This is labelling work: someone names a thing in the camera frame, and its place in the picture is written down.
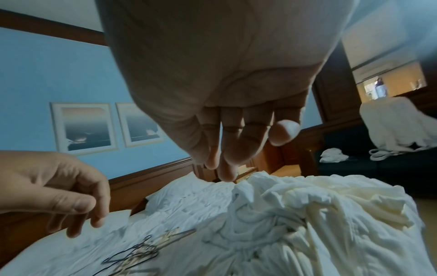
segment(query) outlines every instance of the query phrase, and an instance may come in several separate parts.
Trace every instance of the picture frame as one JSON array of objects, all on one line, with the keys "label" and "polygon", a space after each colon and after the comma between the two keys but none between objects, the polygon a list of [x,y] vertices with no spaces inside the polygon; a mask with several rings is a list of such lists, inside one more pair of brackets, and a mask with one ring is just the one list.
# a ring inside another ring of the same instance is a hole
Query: picture frame
[{"label": "picture frame", "polygon": [[109,104],[51,103],[59,152],[85,155],[118,149]]},{"label": "picture frame", "polygon": [[164,141],[161,127],[133,103],[117,103],[118,118],[126,147]]}]

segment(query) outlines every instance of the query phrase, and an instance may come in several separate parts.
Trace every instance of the white pillow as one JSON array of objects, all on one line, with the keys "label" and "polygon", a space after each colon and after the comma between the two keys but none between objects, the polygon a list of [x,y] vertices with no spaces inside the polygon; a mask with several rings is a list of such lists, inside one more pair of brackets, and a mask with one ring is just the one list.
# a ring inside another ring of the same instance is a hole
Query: white pillow
[{"label": "white pillow", "polygon": [[178,204],[184,197],[195,194],[211,184],[198,179],[193,172],[190,172],[186,176],[173,180],[159,191],[147,196],[148,203],[146,210],[150,213],[158,210],[167,211],[175,204]]},{"label": "white pillow", "polygon": [[32,270],[55,257],[81,249],[92,240],[99,239],[112,231],[127,225],[131,210],[109,213],[105,224],[93,228],[88,219],[82,228],[82,233],[74,239],[66,235],[66,229],[44,237],[24,249],[17,257],[0,270],[0,276],[30,275]]}]

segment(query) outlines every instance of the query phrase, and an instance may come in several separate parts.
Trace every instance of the dark sofa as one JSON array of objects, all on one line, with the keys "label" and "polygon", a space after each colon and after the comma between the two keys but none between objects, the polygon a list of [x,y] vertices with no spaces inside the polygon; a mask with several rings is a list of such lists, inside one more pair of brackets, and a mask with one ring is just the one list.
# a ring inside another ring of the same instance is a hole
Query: dark sofa
[{"label": "dark sofa", "polygon": [[[428,114],[437,118],[437,112]],[[363,175],[391,185],[401,185],[409,194],[437,195],[437,148],[390,156],[371,161],[369,150],[375,149],[364,124],[324,135],[324,146],[312,151],[321,176]],[[350,160],[340,163],[320,163],[321,153],[339,148]]]}]

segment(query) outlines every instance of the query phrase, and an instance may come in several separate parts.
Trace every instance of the framed picture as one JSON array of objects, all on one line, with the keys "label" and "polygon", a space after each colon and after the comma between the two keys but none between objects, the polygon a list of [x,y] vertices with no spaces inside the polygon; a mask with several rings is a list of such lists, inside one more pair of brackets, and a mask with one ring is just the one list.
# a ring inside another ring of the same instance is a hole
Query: framed picture
[{"label": "framed picture", "polygon": [[117,103],[118,117],[126,147],[164,141],[164,132],[135,104]]},{"label": "framed picture", "polygon": [[83,155],[117,149],[109,104],[52,103],[59,152]]}]

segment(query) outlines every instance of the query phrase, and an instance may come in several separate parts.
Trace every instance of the bed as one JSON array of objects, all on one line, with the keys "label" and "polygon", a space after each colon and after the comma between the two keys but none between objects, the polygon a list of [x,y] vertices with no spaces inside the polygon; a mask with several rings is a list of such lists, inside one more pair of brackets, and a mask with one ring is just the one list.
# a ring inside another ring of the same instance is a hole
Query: bed
[{"label": "bed", "polygon": [[[175,229],[196,232],[160,249],[136,275],[436,275],[414,201],[363,176],[261,172],[235,185],[190,172],[144,202],[132,216],[112,213],[103,235],[67,245],[44,238],[51,250],[30,246],[0,276],[96,275],[105,259]],[[121,227],[111,229],[111,221]]]}]

